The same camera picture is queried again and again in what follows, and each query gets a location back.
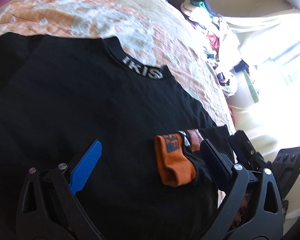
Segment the metal pivot screw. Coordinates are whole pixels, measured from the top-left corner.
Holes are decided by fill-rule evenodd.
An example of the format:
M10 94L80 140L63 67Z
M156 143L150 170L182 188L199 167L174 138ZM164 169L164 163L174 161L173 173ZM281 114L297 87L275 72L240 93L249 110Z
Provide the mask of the metal pivot screw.
M237 171L241 171L241 170L242 170L242 166L241 166L240 164L238 164L238 163L236 163L236 164L234 165L234 168L235 168Z
M35 173L36 171L37 171L36 168L31 168L31 169L29 169L29 173L30 173L30 174L33 174L33 173Z
M65 164L65 163L60 163L59 166L58 166L58 169L59 169L59 170L64 170L66 167L67 167L67 164Z
M272 172L271 172L271 170L270 170L270 169L268 169L268 168L265 168L265 173L266 173L266 174L268 174L268 175L271 175L271 173L272 173Z

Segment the orange sock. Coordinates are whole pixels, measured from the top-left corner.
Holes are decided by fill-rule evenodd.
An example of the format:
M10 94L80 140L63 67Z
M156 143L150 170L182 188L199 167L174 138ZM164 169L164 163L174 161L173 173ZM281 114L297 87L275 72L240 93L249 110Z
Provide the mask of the orange sock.
M183 155L183 141L178 133L154 138L157 167L164 185L177 187L195 178L192 163Z

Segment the pile of clothes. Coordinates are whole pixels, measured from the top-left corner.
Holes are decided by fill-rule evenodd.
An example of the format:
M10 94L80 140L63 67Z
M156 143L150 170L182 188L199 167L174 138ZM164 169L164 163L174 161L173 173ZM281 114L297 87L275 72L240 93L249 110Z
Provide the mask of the pile of clothes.
M238 64L245 64L237 50L237 36L232 33L221 15L211 9L207 0L185 0L180 9L185 19L209 40L210 47L204 46L204 50L225 96L234 95L237 91L237 80L229 70Z

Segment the orange tag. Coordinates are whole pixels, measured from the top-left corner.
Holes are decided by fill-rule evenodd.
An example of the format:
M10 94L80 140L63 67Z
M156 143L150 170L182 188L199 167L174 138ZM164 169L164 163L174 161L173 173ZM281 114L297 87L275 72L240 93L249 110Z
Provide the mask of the orange tag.
M200 143L203 141L201 134L198 129L188 130L191 136L191 149L196 152L200 151Z

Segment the green strap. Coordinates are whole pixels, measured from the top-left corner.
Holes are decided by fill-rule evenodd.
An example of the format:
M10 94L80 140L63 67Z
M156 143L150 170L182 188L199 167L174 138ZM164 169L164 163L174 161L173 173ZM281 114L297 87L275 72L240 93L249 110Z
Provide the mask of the green strap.
M195 0L191 0L191 4L194 5L194 6L197 6L197 7L204 8L204 9L207 11L207 13L209 14L210 18L213 17L213 15L212 15L211 13L208 12L208 10L207 10L207 8L206 8L204 2L202 2L202 1L197 2L197 1L195 1Z
M249 77L247 71L244 69L244 70L242 70L242 72L243 72L244 77L245 77L245 79L246 79L246 82L247 82L247 84L248 84L248 88L249 88L249 91L250 91L250 94L251 94L251 96L252 96L253 101L254 101L255 103L259 102L259 96L258 96L258 94L257 94L257 92L256 92L256 89L254 88L254 86L253 86L253 84L252 84L252 82L251 82L251 79L250 79L250 77Z

